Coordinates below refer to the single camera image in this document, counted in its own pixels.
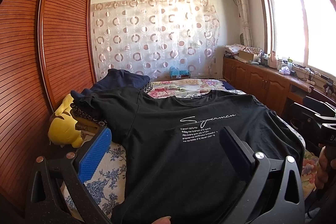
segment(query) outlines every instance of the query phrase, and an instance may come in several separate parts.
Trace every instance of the blue bristle pad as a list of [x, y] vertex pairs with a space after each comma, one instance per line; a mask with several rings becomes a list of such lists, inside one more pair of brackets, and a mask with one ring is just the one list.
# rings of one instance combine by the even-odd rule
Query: blue bristle pad
[[90, 150], [79, 162], [78, 177], [82, 183], [90, 180], [95, 173], [101, 159], [111, 145], [112, 133], [108, 128], [95, 140]]

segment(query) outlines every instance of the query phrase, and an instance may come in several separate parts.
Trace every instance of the plastic bottle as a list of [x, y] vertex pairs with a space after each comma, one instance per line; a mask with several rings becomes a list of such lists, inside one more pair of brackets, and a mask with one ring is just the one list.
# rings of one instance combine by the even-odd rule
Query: plastic bottle
[[293, 60], [288, 58], [288, 64], [287, 64], [287, 67], [289, 68], [289, 70], [292, 70], [293, 68]]

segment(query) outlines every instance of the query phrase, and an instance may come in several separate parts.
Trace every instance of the finger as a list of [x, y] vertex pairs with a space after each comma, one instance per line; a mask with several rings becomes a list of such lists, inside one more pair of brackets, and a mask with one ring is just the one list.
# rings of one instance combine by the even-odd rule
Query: finger
[[323, 189], [323, 187], [324, 187], [324, 183], [320, 182], [318, 177], [315, 177], [315, 187], [317, 189]]
[[152, 224], [170, 224], [170, 216], [161, 217], [158, 220], [154, 221]]
[[320, 182], [322, 183], [327, 183], [328, 181], [328, 173], [321, 168], [317, 169], [317, 178], [319, 179]]
[[330, 162], [330, 165], [331, 165], [331, 168], [332, 168], [332, 169], [336, 169], [336, 159], [333, 159], [333, 160]]
[[319, 158], [319, 164], [323, 170], [325, 170], [328, 165], [328, 160], [325, 156], [324, 151], [325, 151], [325, 147], [322, 148], [321, 153], [320, 153], [320, 158]]

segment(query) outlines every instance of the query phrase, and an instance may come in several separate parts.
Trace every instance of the dark clothing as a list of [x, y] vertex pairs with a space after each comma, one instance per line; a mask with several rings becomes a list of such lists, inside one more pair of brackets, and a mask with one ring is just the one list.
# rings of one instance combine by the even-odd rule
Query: dark clothing
[[92, 109], [92, 107], [88, 107], [87, 104], [82, 104], [80, 99], [86, 96], [90, 96], [92, 92], [111, 90], [124, 86], [133, 86], [139, 90], [140, 88], [147, 85], [149, 81], [150, 78], [147, 75], [138, 75], [123, 69], [109, 69], [107, 75], [95, 83], [92, 88], [84, 89], [82, 93], [71, 90], [70, 93], [73, 98], [73, 102], [80, 108], [80, 110], [86, 112], [93, 118], [103, 120], [98, 109]]
[[303, 155], [298, 138], [252, 95], [211, 90], [194, 99], [154, 99], [125, 87], [83, 99], [126, 150], [125, 201], [113, 209], [114, 224], [163, 216], [172, 224], [218, 223], [245, 186], [219, 143], [224, 126], [269, 158], [299, 162]]

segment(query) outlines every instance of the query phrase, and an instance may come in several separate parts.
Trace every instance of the wooden wardrobe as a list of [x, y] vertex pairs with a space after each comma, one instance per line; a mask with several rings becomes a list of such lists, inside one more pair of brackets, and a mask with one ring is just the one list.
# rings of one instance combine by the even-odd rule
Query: wooden wardrobe
[[49, 118], [70, 90], [96, 81], [90, 0], [0, 4], [0, 194], [24, 211], [36, 157], [52, 157]]

